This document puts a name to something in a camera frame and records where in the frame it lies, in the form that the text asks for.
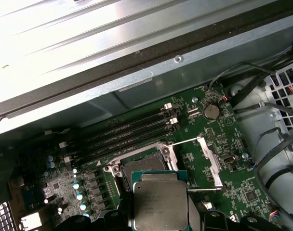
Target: silver metal surface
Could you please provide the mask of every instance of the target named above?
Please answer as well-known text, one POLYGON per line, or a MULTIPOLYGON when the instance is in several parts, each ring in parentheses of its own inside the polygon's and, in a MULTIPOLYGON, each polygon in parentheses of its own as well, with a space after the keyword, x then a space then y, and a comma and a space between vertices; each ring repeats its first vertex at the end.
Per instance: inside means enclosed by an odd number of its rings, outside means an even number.
POLYGON ((106 166, 103 167, 103 171, 110 172, 114 177, 123 177, 123 174, 120 171, 121 160, 152 148, 160 150, 164 157, 164 161, 168 165, 169 170, 178 170, 177 158, 173 147, 168 146, 168 144, 165 142, 157 142, 113 158, 110 162, 106 164, 106 166))
POLYGON ((211 162, 210 171, 212 174, 212 177, 214 179, 214 185, 215 187, 222 187, 222 181, 219 177, 219 171, 220 171, 220 165, 218 162, 217 157, 213 154, 213 152, 208 148, 208 145, 205 142, 205 139, 203 137, 197 138, 197 141, 200 143, 201 149, 203 151, 203 154, 205 158, 209 159, 211 162))
POLYGON ((188 227, 186 182, 168 178, 168 181, 138 181, 133 185, 136 230, 176 231, 188 227))
POLYGON ((0 102, 273 1, 0 1, 0 102))
POLYGON ((218 191, 222 190, 222 188, 211 188, 211 189, 187 189, 189 193, 195 193, 195 192, 205 192, 205 191, 218 191))
MULTIPOLYGON (((48 127, 59 126, 64 123, 87 126, 94 122, 124 113, 128 108, 136 108, 175 92, 179 92, 180 90, 202 84, 212 79, 214 75, 222 70, 241 61, 260 60, 262 59, 262 55, 265 57, 266 54, 273 56, 287 49, 292 41, 293 16, 290 16, 184 54, 182 55, 184 60, 181 63, 175 63, 173 58, 93 89, 70 96, 66 99, 35 109, 31 112, 2 121, 0 123, 0 134, 48 116, 49 118, 44 122, 45 126, 48 127), (274 43, 274 46, 268 46, 270 40, 274 43), (147 79, 151 79, 152 81, 122 92, 116 91, 147 79), (147 94, 145 90, 152 90, 153 94, 147 94), (117 98, 111 94, 106 95, 114 91, 116 91, 115 94, 117 98), (139 97, 132 97, 133 94, 139 94, 139 97), (104 103, 104 100, 113 101, 113 103, 117 103, 118 106, 108 107, 110 104, 104 103), (80 107, 84 111, 89 110, 89 114, 93 114, 92 119, 90 116, 87 116, 88 114, 86 113, 76 118, 76 109, 73 109, 75 112, 53 115, 56 112, 61 112, 74 106, 80 107), (96 118, 94 118, 94 110, 96 110, 96 115, 98 115, 96 118)), ((20 83, 15 83, 15 88, 19 89, 22 83, 22 81, 20 83)), ((29 130, 33 130, 34 127, 41 129, 43 121, 35 123, 36 126, 33 124, 30 126, 29 130)))
POLYGON ((191 101, 192 101, 193 103, 197 103, 197 102, 198 102, 198 98, 197 98, 197 97, 194 97, 194 98, 191 99, 191 101))
POLYGON ((177 180, 176 173, 156 173, 156 174, 143 174, 141 176, 142 181, 171 181, 177 180))

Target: green circuit board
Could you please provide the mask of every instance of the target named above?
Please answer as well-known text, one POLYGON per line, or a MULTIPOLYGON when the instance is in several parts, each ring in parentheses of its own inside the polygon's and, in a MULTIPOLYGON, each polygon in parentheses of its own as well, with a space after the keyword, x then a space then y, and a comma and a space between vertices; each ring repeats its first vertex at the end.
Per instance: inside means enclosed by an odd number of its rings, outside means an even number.
MULTIPOLYGON (((175 96, 147 105, 130 113, 120 115, 109 121, 104 121, 92 127, 94 130, 108 128, 111 124, 135 118, 138 115, 147 113, 156 108, 162 107, 166 103, 172 103, 176 109, 179 121, 179 130, 169 135, 149 141, 173 141, 181 142, 203 136, 210 150, 218 157, 221 166, 220 178, 225 189, 219 192, 191 193, 194 201, 211 202, 214 209, 226 213, 234 221, 239 221, 246 214, 254 214, 268 219, 268 200, 260 191, 255 182, 253 174, 253 163, 246 141, 242 136, 238 122, 229 102, 218 99, 218 96, 209 93, 204 86, 187 90, 175 96), (202 111, 209 103, 215 103, 220 109, 220 116, 215 120, 205 118, 202 111), (188 111, 197 108, 200 112, 196 116, 189 116, 188 111), (235 160, 225 163, 224 158, 234 156, 235 160)), ((156 153, 156 149, 150 149, 140 153, 136 159, 156 153)), ((214 181, 210 172, 211 163, 203 155, 200 144, 196 141, 186 142, 175 146, 178 157, 179 169, 187 170, 189 188, 213 188, 214 181)), ((88 164, 88 168, 98 167, 98 161, 102 165, 107 163, 112 157, 98 159, 88 164)), ((114 183, 114 178, 110 173, 102 172, 107 182, 111 204, 116 206, 119 203, 119 195, 114 183)))
MULTIPOLYGON (((215 86, 214 90, 224 94, 221 85, 215 86)), ((37 159, 42 159, 29 161, 34 163, 31 174, 36 175, 36 171, 40 174, 37 184, 45 184, 45 197, 56 195, 57 199, 52 202, 55 208, 67 204, 63 213, 55 216, 54 225, 72 215, 84 214, 85 211, 80 210, 83 201, 87 201, 86 211, 91 211, 93 220, 101 211, 117 208, 120 191, 131 189, 131 171, 169 170, 160 151, 153 147, 123 158, 120 163, 123 176, 113 176, 105 171, 105 167, 115 157, 158 142, 178 143, 197 136, 205 139, 220 166, 223 189, 191 192, 193 202, 211 204, 211 209, 224 212, 236 222, 248 214, 269 220, 268 199, 255 181, 249 147, 230 103, 223 101, 218 94, 211 93, 206 86, 196 87, 95 125, 70 131, 54 140, 54 144, 50 142, 32 151, 38 153, 37 159), (167 104, 172 108, 163 110, 167 104), (177 122, 167 125, 172 117, 176 117, 177 122), (45 159, 52 153, 56 157, 55 167, 49 168, 45 159), (74 168, 78 169, 77 175, 72 172, 74 168), (73 189, 75 182, 80 184, 77 190, 73 189), (76 199, 78 193, 85 194, 82 201, 76 199)), ((197 140, 176 145, 173 149, 178 169, 188 173, 189 189, 215 187, 211 162, 197 140)), ((32 198, 31 194, 37 198, 41 196, 30 189, 24 192, 25 198, 32 198)), ((26 201, 31 209, 41 203, 38 199, 26 201)), ((278 225, 275 218, 271 221, 278 225)))

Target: wire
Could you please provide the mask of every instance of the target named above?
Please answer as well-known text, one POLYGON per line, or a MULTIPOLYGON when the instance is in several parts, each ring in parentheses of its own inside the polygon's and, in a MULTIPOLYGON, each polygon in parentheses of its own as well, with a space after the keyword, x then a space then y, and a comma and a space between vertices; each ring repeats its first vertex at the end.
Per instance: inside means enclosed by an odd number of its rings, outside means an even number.
POLYGON ((274 147, 271 151, 269 151, 260 161, 260 163, 257 165, 254 171, 255 178, 260 186, 260 188, 265 192, 265 194, 268 196, 269 201, 276 206, 277 210, 287 216, 292 222, 293 222, 293 216, 289 214, 275 199, 274 197, 269 193, 266 186, 264 185, 261 176, 260 176, 260 170, 271 160, 273 159, 277 154, 279 154, 282 150, 284 150, 289 145, 293 144, 293 134, 282 141, 280 144, 278 144, 276 147, 274 147))
MULTIPOLYGON (((264 103, 264 104, 265 104, 266 107, 274 107, 274 108, 277 108, 278 110, 280 110, 282 112, 286 112, 286 113, 288 113, 290 115, 293 115, 293 109, 292 108, 277 105, 275 103, 264 103)), ((239 114, 239 113, 249 112, 249 111, 252 111, 252 110, 255 110, 255 109, 259 109, 259 108, 261 108, 260 104, 254 104, 254 105, 251 105, 249 107, 236 109, 236 110, 234 110, 234 113, 239 114)))
MULTIPOLYGON (((289 64, 293 63, 293 52, 290 52, 282 57, 280 57, 278 60, 265 65, 266 68, 269 69, 273 69, 273 70, 280 70, 286 66, 288 66, 289 64)), ((257 87, 266 77, 268 77, 268 74, 265 74, 263 72, 259 72, 257 70, 252 70, 252 71, 248 71, 246 73, 243 73, 239 76, 233 76, 231 78, 235 79, 235 82, 238 82, 242 79, 245 79, 243 76, 245 76, 245 78, 249 78, 249 77, 253 77, 252 80, 244 87, 242 88, 240 91, 238 91, 238 93, 232 97, 232 99, 230 100, 230 103, 232 105, 232 107, 235 107, 236 105, 238 105, 242 100, 244 100, 246 98, 246 96, 248 96, 252 90, 257 87)))
POLYGON ((274 212, 271 212, 271 213, 270 213, 270 216, 271 216, 271 217, 272 217, 272 216, 278 216, 278 211, 275 210, 274 212))
POLYGON ((279 170, 278 172, 274 173, 270 179, 266 182, 266 188, 269 189, 272 185, 272 183, 280 176, 286 174, 286 173, 292 173, 293 174, 293 165, 287 166, 286 168, 279 170))
POLYGON ((267 134, 271 134, 271 133, 273 133, 273 132, 275 132, 275 131, 278 132, 278 134, 280 135, 280 137, 281 137, 282 139, 285 138, 285 137, 284 137, 284 134, 283 134, 282 131, 281 131, 281 128, 278 128, 278 127, 272 128, 272 129, 270 129, 270 130, 267 130, 267 131, 265 131, 265 132, 262 132, 262 133, 257 137, 257 139, 254 141, 255 149, 256 149, 256 147, 257 147, 259 141, 260 141, 265 135, 267 135, 267 134))
POLYGON ((225 71, 221 72, 220 74, 218 74, 211 82, 210 82, 210 85, 209 85, 209 90, 212 90, 212 86, 214 84, 214 82, 216 82, 220 77, 224 76, 225 74, 227 74, 229 71, 231 71, 232 69, 236 68, 236 67, 239 67, 239 66, 243 66, 243 65, 247 65, 247 66, 251 66, 251 67, 254 67, 255 69, 258 69, 258 70, 261 70, 263 72, 266 72, 268 74, 271 74, 271 75, 275 75, 276 73, 274 71, 271 71, 269 69, 266 69, 264 67, 261 67, 261 66, 257 66, 255 64, 251 64, 251 63, 248 63, 248 62, 242 62, 242 63, 239 63, 239 64, 236 64, 236 65, 233 65, 232 67, 226 69, 225 71))

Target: chip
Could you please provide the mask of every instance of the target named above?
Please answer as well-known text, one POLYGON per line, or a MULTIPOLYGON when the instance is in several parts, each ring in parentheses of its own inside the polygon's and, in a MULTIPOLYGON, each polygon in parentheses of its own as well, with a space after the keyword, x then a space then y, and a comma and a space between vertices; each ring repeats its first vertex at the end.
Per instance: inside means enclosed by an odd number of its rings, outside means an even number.
POLYGON ((93 180, 94 178, 95 178, 95 173, 91 173, 91 174, 87 175, 88 180, 93 180))
POLYGON ((75 198, 75 195, 74 194, 71 194, 71 195, 69 195, 69 197, 68 197, 70 200, 72 200, 72 199, 74 199, 75 198))
POLYGON ((91 186, 91 187, 95 187, 95 186, 97 186, 97 185, 98 185, 98 182, 97 182, 96 180, 90 182, 90 186, 91 186))
POLYGON ((247 192, 245 194, 245 196, 246 196, 246 199, 247 199, 248 202, 253 201, 253 200, 255 200, 257 198, 257 196, 256 196, 254 191, 247 192))
POLYGON ((102 195, 98 195, 98 196, 95 197, 95 201, 96 201, 96 202, 100 202, 100 201, 102 201, 103 199, 104 199, 104 198, 103 198, 102 195))
POLYGON ((98 193, 100 193, 100 188, 96 188, 96 189, 93 189, 93 190, 91 191, 91 194, 92 194, 92 195, 96 195, 96 194, 98 194, 98 193))
POLYGON ((131 161, 121 166, 124 177, 128 182, 129 189, 132 188, 132 172, 135 171, 164 171, 166 166, 162 154, 157 152, 137 161, 131 161))

